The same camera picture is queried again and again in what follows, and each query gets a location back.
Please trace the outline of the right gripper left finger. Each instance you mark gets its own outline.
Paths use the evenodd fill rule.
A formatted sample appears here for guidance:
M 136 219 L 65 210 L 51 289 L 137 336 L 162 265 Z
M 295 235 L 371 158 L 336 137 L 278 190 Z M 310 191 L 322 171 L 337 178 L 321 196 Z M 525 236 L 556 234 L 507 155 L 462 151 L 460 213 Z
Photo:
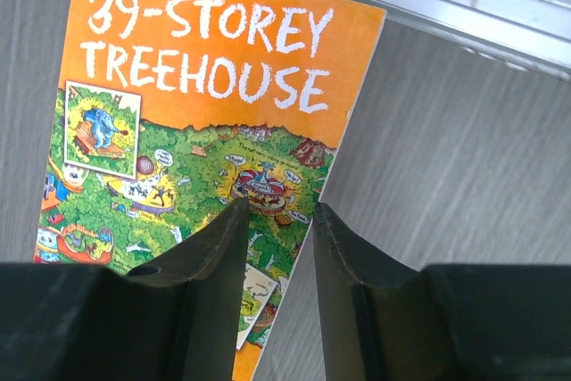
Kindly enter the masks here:
M 101 265 L 1 267 L 4 380 L 229 380 L 249 203 L 120 275 Z

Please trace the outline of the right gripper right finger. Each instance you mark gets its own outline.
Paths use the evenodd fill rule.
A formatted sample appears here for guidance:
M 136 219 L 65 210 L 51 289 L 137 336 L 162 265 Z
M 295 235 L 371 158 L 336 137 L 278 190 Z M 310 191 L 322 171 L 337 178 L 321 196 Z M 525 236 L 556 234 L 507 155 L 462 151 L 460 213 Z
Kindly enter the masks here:
M 412 269 L 314 211 L 313 254 L 329 380 L 567 380 L 567 265 Z

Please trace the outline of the orange green treehouse book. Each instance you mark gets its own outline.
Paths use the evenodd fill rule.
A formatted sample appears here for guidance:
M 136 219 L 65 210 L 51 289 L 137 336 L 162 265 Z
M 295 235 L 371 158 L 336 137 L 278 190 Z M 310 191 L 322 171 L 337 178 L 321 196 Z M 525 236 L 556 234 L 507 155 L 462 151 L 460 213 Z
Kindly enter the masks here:
M 252 379 L 385 16 L 354 0 L 70 0 L 34 262 L 124 274 L 247 199 L 232 377 Z

